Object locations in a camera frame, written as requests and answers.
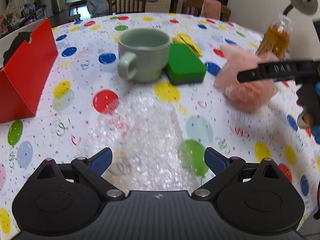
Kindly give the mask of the small wooden stool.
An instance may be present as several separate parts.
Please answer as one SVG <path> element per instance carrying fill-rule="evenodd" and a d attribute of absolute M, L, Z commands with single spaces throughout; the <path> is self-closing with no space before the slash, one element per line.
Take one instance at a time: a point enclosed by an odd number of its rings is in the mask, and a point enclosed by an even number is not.
<path fill-rule="evenodd" d="M 68 17 L 68 22 L 79 22 L 80 21 L 80 14 L 71 15 Z"/>

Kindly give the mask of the grey bag on floor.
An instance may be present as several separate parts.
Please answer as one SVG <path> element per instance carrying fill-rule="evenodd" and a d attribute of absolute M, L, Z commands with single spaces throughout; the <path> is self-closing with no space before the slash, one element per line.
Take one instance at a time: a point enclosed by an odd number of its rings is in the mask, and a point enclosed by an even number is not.
<path fill-rule="evenodd" d="M 109 15 L 109 5 L 107 0 L 88 0 L 87 10 L 91 18 Z"/>

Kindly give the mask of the clear bubble wrap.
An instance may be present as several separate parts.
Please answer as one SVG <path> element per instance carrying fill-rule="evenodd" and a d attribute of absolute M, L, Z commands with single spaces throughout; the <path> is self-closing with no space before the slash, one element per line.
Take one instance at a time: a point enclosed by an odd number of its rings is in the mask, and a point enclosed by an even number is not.
<path fill-rule="evenodd" d="M 193 192 L 208 172 L 204 146 L 184 139 L 173 104 L 151 97 L 129 96 L 103 107 L 79 154 L 92 157 L 106 147 L 112 164 L 102 177 L 124 193 Z"/>

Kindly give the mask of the green sponge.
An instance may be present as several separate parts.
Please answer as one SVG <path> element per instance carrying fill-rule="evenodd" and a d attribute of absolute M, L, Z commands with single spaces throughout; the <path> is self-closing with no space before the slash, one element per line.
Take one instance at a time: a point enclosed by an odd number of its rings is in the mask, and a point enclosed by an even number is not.
<path fill-rule="evenodd" d="M 165 73 L 172 85 L 202 83 L 207 72 L 203 62 L 185 44 L 171 44 Z"/>

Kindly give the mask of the green ceramic mug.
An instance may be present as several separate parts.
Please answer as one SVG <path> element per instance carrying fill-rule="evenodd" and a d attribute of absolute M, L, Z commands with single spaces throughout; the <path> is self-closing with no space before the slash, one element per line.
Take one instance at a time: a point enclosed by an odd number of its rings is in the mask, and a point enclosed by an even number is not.
<path fill-rule="evenodd" d="M 154 28 L 136 28 L 118 38 L 118 75 L 126 81 L 158 80 L 169 61 L 170 36 Z"/>

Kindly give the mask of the pink towel on chair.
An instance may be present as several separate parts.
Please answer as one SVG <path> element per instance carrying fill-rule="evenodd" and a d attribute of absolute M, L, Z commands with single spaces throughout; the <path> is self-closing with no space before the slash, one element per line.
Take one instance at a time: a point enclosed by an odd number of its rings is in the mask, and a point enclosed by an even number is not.
<path fill-rule="evenodd" d="M 221 15 L 221 2 L 217 0 L 203 0 L 201 17 L 219 20 Z"/>

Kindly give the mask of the wooden chair with towel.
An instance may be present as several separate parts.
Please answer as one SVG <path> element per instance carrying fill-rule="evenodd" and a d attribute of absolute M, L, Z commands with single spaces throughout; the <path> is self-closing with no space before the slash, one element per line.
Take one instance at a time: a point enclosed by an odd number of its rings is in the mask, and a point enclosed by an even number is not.
<path fill-rule="evenodd" d="M 200 17 L 202 5 L 203 0 L 184 0 L 182 3 L 181 13 Z M 221 4 L 221 15 L 219 20 L 228 22 L 230 16 L 231 10 Z"/>

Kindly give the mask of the red white cardboard box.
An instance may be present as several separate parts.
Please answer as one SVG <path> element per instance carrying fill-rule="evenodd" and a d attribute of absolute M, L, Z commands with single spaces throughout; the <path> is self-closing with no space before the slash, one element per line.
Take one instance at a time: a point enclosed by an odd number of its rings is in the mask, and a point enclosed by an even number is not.
<path fill-rule="evenodd" d="M 7 61 L 9 50 L 20 33 L 30 34 Z M 44 18 L 1 38 L 1 123 L 36 115 L 40 97 L 58 52 L 50 20 Z"/>

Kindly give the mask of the pink fluffy cloth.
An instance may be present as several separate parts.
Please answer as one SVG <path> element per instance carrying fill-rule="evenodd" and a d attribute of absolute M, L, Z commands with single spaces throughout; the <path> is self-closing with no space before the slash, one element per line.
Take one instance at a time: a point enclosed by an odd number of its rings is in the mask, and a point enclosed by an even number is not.
<path fill-rule="evenodd" d="M 257 56 L 237 45 L 220 46 L 226 62 L 217 74 L 214 87 L 235 109 L 251 113 L 267 104 L 278 89 L 271 79 L 260 80 L 253 75 L 253 70 L 260 63 L 277 62 L 274 53 L 267 52 Z"/>

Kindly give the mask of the orange drink bottle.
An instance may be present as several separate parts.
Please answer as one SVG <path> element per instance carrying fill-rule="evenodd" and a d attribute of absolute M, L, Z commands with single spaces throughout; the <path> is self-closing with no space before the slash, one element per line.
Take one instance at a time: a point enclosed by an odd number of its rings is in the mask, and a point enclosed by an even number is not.
<path fill-rule="evenodd" d="M 264 34 L 256 55 L 263 56 L 267 53 L 273 53 L 278 59 L 285 59 L 292 34 L 293 22 L 284 14 L 279 14 Z"/>

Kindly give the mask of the long low tv cabinet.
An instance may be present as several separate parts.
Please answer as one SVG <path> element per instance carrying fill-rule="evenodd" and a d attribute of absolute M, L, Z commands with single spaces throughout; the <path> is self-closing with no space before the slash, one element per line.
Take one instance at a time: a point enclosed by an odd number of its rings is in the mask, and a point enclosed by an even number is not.
<path fill-rule="evenodd" d="M 21 16 L 21 18 L 16 23 L 7 21 L 3 25 L 1 25 L 1 36 L 8 35 L 9 33 L 12 33 L 17 29 L 20 29 L 25 25 L 29 25 L 35 21 L 46 18 L 47 17 L 46 7 L 47 7 L 46 5 L 39 5 L 34 8 L 30 6 L 29 14 L 25 14 L 24 16 Z"/>

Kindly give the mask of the balloon print tablecloth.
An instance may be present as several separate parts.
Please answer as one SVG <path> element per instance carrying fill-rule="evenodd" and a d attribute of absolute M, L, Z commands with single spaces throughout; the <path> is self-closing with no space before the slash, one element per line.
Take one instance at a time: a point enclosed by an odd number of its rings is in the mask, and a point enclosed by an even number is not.
<path fill-rule="evenodd" d="M 202 50 L 206 74 L 201 83 L 172 85 L 163 75 L 151 83 L 122 80 L 117 74 L 118 38 L 135 28 L 162 30 L 171 37 L 188 35 Z M 1 239 L 18 233 L 12 202 L 45 158 L 67 163 L 109 147 L 114 156 L 105 173 L 127 189 L 135 172 L 145 174 L 151 155 L 129 152 L 129 143 L 145 132 L 124 113 L 151 111 L 178 131 L 182 152 L 174 164 L 191 179 L 190 187 L 213 177 L 204 164 L 204 149 L 257 162 L 270 157 L 279 164 L 305 203 L 303 219 L 316 209 L 319 146 L 309 130 L 298 128 L 297 86 L 276 83 L 276 95 L 259 111 L 233 109 L 214 87 L 225 64 L 220 47 L 237 44 L 255 52 L 260 36 L 235 23 L 180 14 L 127 14 L 67 23 L 52 29 L 57 58 L 40 96 L 36 115 L 1 124 Z"/>

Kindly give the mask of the yellow cloth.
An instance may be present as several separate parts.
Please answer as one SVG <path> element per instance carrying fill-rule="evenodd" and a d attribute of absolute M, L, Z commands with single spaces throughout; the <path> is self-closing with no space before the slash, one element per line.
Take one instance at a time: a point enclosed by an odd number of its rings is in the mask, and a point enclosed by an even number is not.
<path fill-rule="evenodd" d="M 200 49 L 200 47 L 187 34 L 178 33 L 176 36 L 172 38 L 172 42 L 176 44 L 187 45 L 193 51 L 193 53 L 198 57 L 201 57 L 203 55 L 203 52 Z"/>

